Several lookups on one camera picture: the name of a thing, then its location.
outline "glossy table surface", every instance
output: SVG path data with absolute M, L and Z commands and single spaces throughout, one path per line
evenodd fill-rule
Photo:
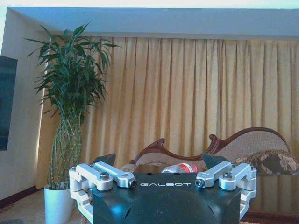
M 162 169 L 139 165 L 134 173 L 160 173 Z M 299 224 L 299 176 L 258 175 L 256 197 L 243 221 Z

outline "ceiling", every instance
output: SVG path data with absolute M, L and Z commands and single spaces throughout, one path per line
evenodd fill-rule
M 1 0 L 3 6 L 100 8 L 255 8 L 298 9 L 298 0 Z
M 56 32 L 73 30 L 89 22 L 86 29 L 89 35 L 299 40 L 299 9 L 9 8 Z

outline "screw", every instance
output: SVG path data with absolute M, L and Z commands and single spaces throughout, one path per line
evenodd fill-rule
M 100 173 L 100 180 L 101 181 L 105 181 L 105 180 L 108 180 L 108 179 L 109 179 L 109 173 L 107 173 L 107 172 Z
M 205 182 L 202 179 L 197 179 L 195 185 L 199 188 L 202 188 L 205 185 Z
M 131 181 L 129 182 L 129 187 L 130 187 L 130 188 L 136 187 L 136 185 L 137 185 L 137 180 L 131 180 Z
M 223 173 L 223 178 L 231 180 L 233 178 L 232 173 L 231 172 L 225 172 L 225 173 Z

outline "black screen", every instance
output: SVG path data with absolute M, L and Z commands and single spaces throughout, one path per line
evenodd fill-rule
M 17 60 L 0 56 L 0 151 L 7 150 Z

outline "metal bracket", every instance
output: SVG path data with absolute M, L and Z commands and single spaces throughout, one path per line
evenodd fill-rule
M 232 164 L 228 161 L 223 161 L 205 172 L 199 172 L 196 175 L 195 185 L 200 188 L 209 188 L 214 186 L 214 181 L 217 180 L 223 172 L 228 172 L 232 169 Z
M 136 185 L 135 177 L 130 172 L 123 172 L 104 162 L 93 166 L 79 164 L 69 171 L 71 198 L 77 201 L 79 211 L 93 224 L 93 207 L 89 196 L 84 191 L 95 186 L 99 191 L 107 191 L 113 187 L 113 180 L 123 188 Z
M 109 173 L 109 175 L 112 176 L 113 180 L 121 188 L 131 188 L 135 187 L 137 184 L 134 174 L 130 172 L 124 172 L 104 162 L 96 162 L 93 168 L 101 172 Z
M 241 188 L 241 220 L 249 208 L 251 198 L 256 196 L 256 169 L 246 163 L 232 167 L 230 162 L 223 161 L 206 172 L 200 172 L 196 176 L 195 185 L 201 188 L 212 187 L 214 181 L 219 179 L 219 187 L 222 190 Z

